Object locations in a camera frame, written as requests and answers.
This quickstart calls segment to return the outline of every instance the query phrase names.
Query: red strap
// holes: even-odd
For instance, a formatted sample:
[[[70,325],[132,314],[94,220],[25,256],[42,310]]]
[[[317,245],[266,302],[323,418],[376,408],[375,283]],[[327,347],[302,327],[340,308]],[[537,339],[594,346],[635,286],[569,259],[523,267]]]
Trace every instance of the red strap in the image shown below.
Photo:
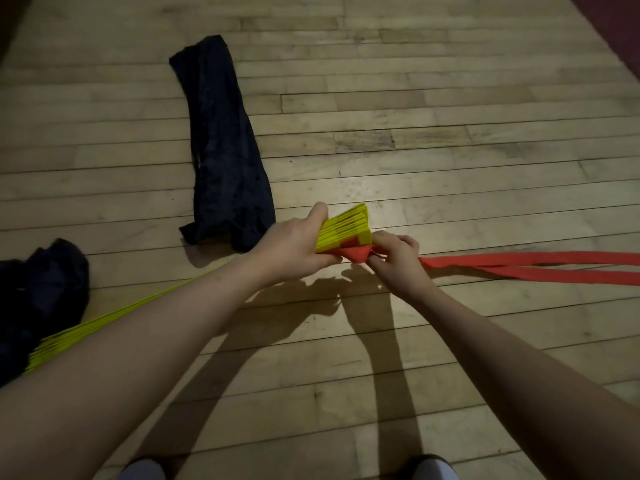
[[[354,263],[363,263],[372,254],[372,246],[356,246],[328,251],[347,258]],[[517,278],[526,281],[556,283],[601,283],[609,285],[640,286],[640,273],[629,271],[599,271],[593,269],[549,269],[539,265],[553,264],[618,264],[640,266],[638,253],[608,253],[604,251],[568,251],[558,253],[498,253],[471,254],[465,256],[442,256],[419,258],[426,269],[447,266],[473,267],[487,273]]]

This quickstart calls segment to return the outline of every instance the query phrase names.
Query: bare arm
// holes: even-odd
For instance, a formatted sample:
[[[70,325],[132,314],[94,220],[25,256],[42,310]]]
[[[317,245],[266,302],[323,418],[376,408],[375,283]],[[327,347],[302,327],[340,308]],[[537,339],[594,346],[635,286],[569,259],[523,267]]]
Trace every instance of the bare arm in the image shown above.
[[[257,291],[340,261],[316,255],[327,208],[274,225],[251,252],[153,300],[0,390],[6,479],[84,479],[171,391]]]
[[[547,478],[640,478],[638,410],[440,291],[410,237],[381,232],[374,241],[389,254],[369,265],[429,320]]]

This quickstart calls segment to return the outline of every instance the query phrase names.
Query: maroon mat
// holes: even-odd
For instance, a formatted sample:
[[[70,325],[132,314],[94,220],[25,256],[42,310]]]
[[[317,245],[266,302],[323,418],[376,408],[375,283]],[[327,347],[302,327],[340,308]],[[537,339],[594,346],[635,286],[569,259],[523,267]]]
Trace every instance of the maroon mat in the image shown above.
[[[572,0],[640,79],[640,0]]]

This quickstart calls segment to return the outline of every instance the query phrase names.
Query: person's right hand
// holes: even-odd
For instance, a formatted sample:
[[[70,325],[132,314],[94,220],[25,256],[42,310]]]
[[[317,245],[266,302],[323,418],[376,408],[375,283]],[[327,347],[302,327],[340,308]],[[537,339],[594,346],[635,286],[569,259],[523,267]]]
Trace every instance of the person's right hand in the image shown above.
[[[435,287],[418,261],[420,244],[414,238],[383,230],[372,237],[374,246],[384,249],[387,257],[370,256],[367,264],[391,293],[412,305]]]

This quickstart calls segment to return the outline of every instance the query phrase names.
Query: black fabric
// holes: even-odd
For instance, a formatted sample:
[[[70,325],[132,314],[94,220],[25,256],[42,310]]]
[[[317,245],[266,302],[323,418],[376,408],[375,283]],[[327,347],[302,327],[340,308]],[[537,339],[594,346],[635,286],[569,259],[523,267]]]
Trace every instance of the black fabric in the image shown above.
[[[276,218],[231,54],[216,35],[186,47],[169,63],[189,104],[196,172],[194,222],[180,228],[182,236],[196,244],[230,235],[235,250],[248,251]]]
[[[0,385],[22,373],[41,339],[80,323],[88,301],[89,263],[71,242],[1,261]]]

